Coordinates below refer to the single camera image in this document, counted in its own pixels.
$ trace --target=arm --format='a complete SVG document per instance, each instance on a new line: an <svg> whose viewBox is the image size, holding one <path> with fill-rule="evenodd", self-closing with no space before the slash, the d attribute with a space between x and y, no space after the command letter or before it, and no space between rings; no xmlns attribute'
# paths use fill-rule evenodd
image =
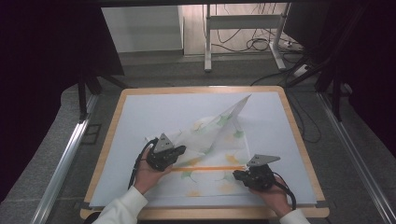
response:
<svg viewBox="0 0 396 224"><path fill-rule="evenodd" d="M284 185L284 182L280 178L277 177L276 181ZM273 185L266 191L249 190L262 198L265 204L280 218L279 221L281 224L309 224L301 210L291 211L286 193L279 187Z"/></svg>
<svg viewBox="0 0 396 224"><path fill-rule="evenodd" d="M135 224L137 222L137 215L148 203L143 194L154 187L161 177L169 174L172 169L172 166L169 166L163 172L153 170L146 162L148 154L149 149L147 148L140 161L134 185L122 197L108 204L94 224Z"/></svg>

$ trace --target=metal frame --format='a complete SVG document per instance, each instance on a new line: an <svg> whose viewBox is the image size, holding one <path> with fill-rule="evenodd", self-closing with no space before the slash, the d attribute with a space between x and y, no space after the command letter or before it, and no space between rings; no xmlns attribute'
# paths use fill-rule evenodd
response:
<svg viewBox="0 0 396 224"><path fill-rule="evenodd" d="M343 123L341 121L338 121L337 117L332 112L332 106L326 94L318 93L318 98L322 103L332 123L332 126L337 132L338 137L343 143L350 160L352 161L356 171L361 177L361 182L363 182L363 185L369 192L376 208L378 209L379 214L384 219L384 223L396 223L396 216L392 208L390 207L387 197L373 178L373 175L371 174L369 168L361 157L361 154L359 153L356 146L353 144L352 139L349 137L349 134L347 133L347 130L345 129Z"/></svg>
<svg viewBox="0 0 396 224"><path fill-rule="evenodd" d="M269 43L269 46L274 55L277 68L286 70L277 45L279 44L289 7L290 3L287 3L280 15L211 16L210 5L206 5L205 71L210 72L212 70L210 31L227 29L277 29L275 39Z"/></svg>
<svg viewBox="0 0 396 224"><path fill-rule="evenodd" d="M79 143L81 142L82 136L84 135L88 123L90 122L92 111L98 98L99 97L97 95L91 96L87 105L87 117L81 123L78 123L75 130L73 131L66 149L64 150L64 154L62 155L61 160L59 161L58 166L56 167L56 170L46 188L46 191L41 198L40 204L35 210L35 214L30 222L31 224L46 223L52 206L55 203L59 191L64 183L67 172L69 171L70 165L76 155L76 151L78 149Z"/></svg>

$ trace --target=human hand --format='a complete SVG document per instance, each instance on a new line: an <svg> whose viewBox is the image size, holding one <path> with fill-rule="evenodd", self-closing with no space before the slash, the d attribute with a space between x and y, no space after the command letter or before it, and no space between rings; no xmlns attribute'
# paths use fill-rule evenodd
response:
<svg viewBox="0 0 396 224"><path fill-rule="evenodd" d="M151 168L147 163L150 147L147 147L140 160L139 167L134 181L134 187L141 193L145 194L149 189L154 187L164 175L167 175L172 170L172 165L168 166L163 172Z"/></svg>
<svg viewBox="0 0 396 224"><path fill-rule="evenodd" d="M279 177L276 177L276 181L285 185L285 182ZM267 204L278 217L283 217L291 212L286 193L283 189L273 185L270 189L264 191L255 189L249 189L249 191L261 197L265 204Z"/></svg>

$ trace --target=orange tape line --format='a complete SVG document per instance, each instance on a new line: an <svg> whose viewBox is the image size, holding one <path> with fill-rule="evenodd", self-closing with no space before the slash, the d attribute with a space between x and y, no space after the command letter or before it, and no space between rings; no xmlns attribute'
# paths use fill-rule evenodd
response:
<svg viewBox="0 0 396 224"><path fill-rule="evenodd" d="M174 167L172 171L217 171L217 170L245 170L245 166L207 166L207 167Z"/></svg>

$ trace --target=white wall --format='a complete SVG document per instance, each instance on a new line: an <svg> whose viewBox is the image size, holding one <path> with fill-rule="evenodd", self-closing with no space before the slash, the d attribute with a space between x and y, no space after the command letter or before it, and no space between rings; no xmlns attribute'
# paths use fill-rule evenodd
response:
<svg viewBox="0 0 396 224"><path fill-rule="evenodd" d="M181 7L104 7L117 52L183 49Z"/></svg>

